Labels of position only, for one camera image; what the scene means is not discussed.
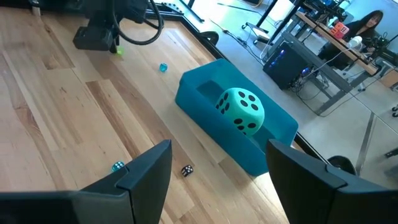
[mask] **desk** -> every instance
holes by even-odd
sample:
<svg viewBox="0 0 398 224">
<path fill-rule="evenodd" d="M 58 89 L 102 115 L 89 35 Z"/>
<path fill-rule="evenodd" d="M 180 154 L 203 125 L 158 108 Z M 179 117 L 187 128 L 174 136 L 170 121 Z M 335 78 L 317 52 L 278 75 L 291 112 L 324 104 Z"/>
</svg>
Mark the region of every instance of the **desk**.
<svg viewBox="0 0 398 224">
<path fill-rule="evenodd" d="M 301 56 L 305 59 L 307 59 L 309 62 L 314 64 L 316 67 L 321 67 L 325 62 L 322 61 L 320 58 L 318 58 L 317 55 L 315 55 L 313 52 L 311 52 L 306 46 L 304 46 L 303 43 L 301 43 L 298 38 L 300 37 L 301 34 L 296 37 L 294 37 L 291 33 L 291 31 L 294 29 L 294 27 L 300 22 L 304 21 L 307 26 L 315 28 L 317 32 L 319 32 L 322 36 L 324 36 L 327 40 L 329 40 L 332 44 L 334 44 L 337 48 L 340 50 L 346 50 L 346 42 L 343 40 L 336 40 L 331 34 L 329 34 L 329 28 L 324 26 L 323 24 L 316 24 L 313 22 L 311 19 L 307 18 L 304 13 L 302 12 L 296 12 L 295 17 L 293 17 L 293 22 L 286 28 L 286 31 L 282 34 L 282 36 L 276 41 L 276 43 L 272 46 L 270 49 L 270 52 L 267 55 L 272 55 L 278 46 L 282 44 L 283 42 L 287 41 L 289 43 L 292 43 L 292 47 L 296 48 L 297 52 L 300 52 Z M 350 51 L 345 51 L 343 52 L 346 54 L 349 58 L 352 60 L 356 60 L 358 57 L 362 57 L 362 55 L 356 51 L 356 50 L 350 50 Z M 356 64 L 364 68 L 364 72 L 358 75 L 352 82 L 348 82 L 345 80 L 343 77 L 341 77 L 339 74 L 337 74 L 332 68 L 330 68 L 328 65 L 324 65 L 320 71 L 325 74 L 327 79 L 329 79 L 335 86 L 337 86 L 340 90 L 337 94 L 335 95 L 330 95 L 326 90 L 323 88 L 323 83 L 314 78 L 312 82 L 319 88 L 328 98 L 329 100 L 326 101 L 319 109 L 315 111 L 317 115 L 322 114 L 324 111 L 326 111 L 328 108 L 333 106 L 337 101 L 342 99 L 347 93 L 349 93 L 351 90 L 355 89 L 359 84 L 361 84 L 367 77 L 371 77 L 377 73 L 377 68 L 372 65 L 372 64 L 366 64 L 362 60 L 356 60 Z"/>
<path fill-rule="evenodd" d="M 307 26 L 311 27 L 311 28 L 315 28 L 315 30 L 321 34 L 324 38 L 326 38 L 326 40 L 330 41 L 334 46 L 336 46 L 338 49 L 340 49 L 341 51 L 346 50 L 346 42 L 344 40 L 337 40 L 335 39 L 330 33 L 329 33 L 329 28 L 327 26 L 325 26 L 324 24 L 317 24 L 315 22 L 313 22 L 311 19 L 309 19 L 307 16 L 305 16 L 305 13 L 302 12 L 296 12 L 296 16 L 299 19 L 294 19 L 294 21 L 292 22 L 292 24 L 294 25 L 293 27 L 291 27 L 291 30 L 293 30 L 293 28 L 301 21 L 303 21 L 304 23 L 306 23 Z M 345 55 L 347 55 L 351 60 L 356 60 L 356 64 L 358 64 L 359 66 L 361 66 L 362 68 L 365 69 L 365 71 L 367 71 L 369 73 L 370 76 L 373 76 L 377 73 L 377 68 L 372 65 L 372 64 L 368 64 L 366 65 L 366 63 L 364 63 L 362 60 L 357 60 L 358 57 L 361 57 L 362 59 L 364 59 L 364 57 L 362 56 L 361 53 L 359 53 L 357 50 L 353 49 L 353 50 L 349 50 L 349 51 L 345 51 L 343 52 Z"/>
</svg>

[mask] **white object on desk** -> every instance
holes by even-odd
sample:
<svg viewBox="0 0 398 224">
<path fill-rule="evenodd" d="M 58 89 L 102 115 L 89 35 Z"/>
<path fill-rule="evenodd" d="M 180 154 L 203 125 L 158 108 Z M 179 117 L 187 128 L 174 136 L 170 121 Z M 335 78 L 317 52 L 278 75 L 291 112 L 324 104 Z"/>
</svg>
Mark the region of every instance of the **white object on desk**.
<svg viewBox="0 0 398 224">
<path fill-rule="evenodd" d="M 354 38 L 352 38 L 348 43 L 347 43 L 347 47 L 353 49 L 359 45 L 362 45 L 362 37 L 361 36 L 356 36 Z"/>
</svg>

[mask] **small teal die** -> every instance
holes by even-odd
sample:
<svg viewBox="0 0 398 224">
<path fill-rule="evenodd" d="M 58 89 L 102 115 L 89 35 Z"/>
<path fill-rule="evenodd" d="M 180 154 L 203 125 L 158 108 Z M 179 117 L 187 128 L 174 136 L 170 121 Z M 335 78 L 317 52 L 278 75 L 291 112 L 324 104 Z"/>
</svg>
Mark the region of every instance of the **small teal die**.
<svg viewBox="0 0 398 224">
<path fill-rule="evenodd" d="M 166 72 L 167 71 L 167 64 L 166 63 L 161 63 L 159 66 L 159 70 L 161 72 Z"/>
<path fill-rule="evenodd" d="M 124 167 L 124 163 L 122 161 L 117 161 L 115 164 L 113 164 L 112 171 L 115 172 L 121 169 L 122 167 Z"/>
</svg>

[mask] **woman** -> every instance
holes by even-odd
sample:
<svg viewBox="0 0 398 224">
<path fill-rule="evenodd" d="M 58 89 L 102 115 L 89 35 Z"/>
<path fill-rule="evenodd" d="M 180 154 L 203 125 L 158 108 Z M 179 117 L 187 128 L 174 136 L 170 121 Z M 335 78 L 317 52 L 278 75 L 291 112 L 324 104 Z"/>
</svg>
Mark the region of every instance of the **woman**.
<svg viewBox="0 0 398 224">
<path fill-rule="evenodd" d="M 346 25 L 349 28 L 348 33 L 345 35 L 345 41 L 351 40 L 353 37 L 361 36 L 363 40 L 372 39 L 377 35 L 375 28 L 381 22 L 383 18 L 383 12 L 380 10 L 373 11 L 369 13 L 367 16 L 363 17 L 359 21 L 351 22 Z M 374 51 L 373 47 L 367 48 L 368 52 Z M 337 47 L 335 47 L 331 43 L 327 43 L 323 46 L 322 51 L 318 54 L 318 56 L 326 61 L 331 60 L 336 57 L 341 52 Z M 343 70 L 350 63 L 350 59 L 345 54 L 340 54 L 333 61 L 329 62 L 328 65 L 332 67 L 336 67 L 339 70 Z"/>
</svg>

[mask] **wall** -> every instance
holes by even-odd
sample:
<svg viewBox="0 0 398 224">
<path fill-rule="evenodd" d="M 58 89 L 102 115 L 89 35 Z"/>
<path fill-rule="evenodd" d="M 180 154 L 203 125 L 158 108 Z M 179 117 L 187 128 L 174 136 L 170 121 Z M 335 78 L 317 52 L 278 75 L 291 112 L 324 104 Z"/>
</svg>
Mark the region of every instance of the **wall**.
<svg viewBox="0 0 398 224">
<path fill-rule="evenodd" d="M 398 3 L 393 0 L 354 0 L 346 9 L 354 16 L 355 21 L 362 19 L 362 17 L 374 10 L 382 10 L 384 12 L 383 20 L 376 28 L 376 31 L 380 34 L 388 32 L 388 39 L 397 35 Z M 398 38 L 390 44 L 389 49 L 398 53 Z"/>
</svg>

